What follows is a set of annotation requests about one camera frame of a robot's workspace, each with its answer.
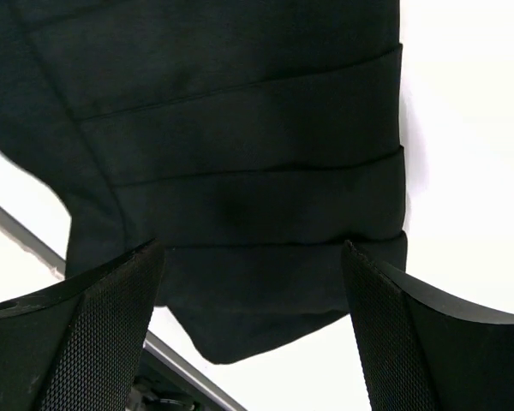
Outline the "black pleated skirt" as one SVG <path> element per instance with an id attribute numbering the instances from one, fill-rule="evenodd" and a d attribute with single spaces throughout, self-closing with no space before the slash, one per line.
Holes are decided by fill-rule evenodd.
<path id="1" fill-rule="evenodd" d="M 157 303 L 232 364 L 407 259 L 396 1 L 0 1 L 0 151 L 71 216 L 66 272 L 150 239 Z"/>

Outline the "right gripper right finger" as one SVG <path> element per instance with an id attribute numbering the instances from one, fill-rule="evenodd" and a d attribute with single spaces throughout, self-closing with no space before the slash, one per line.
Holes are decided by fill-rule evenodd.
<path id="1" fill-rule="evenodd" d="M 344 287 L 373 410 L 514 410 L 514 314 L 346 242 Z"/>

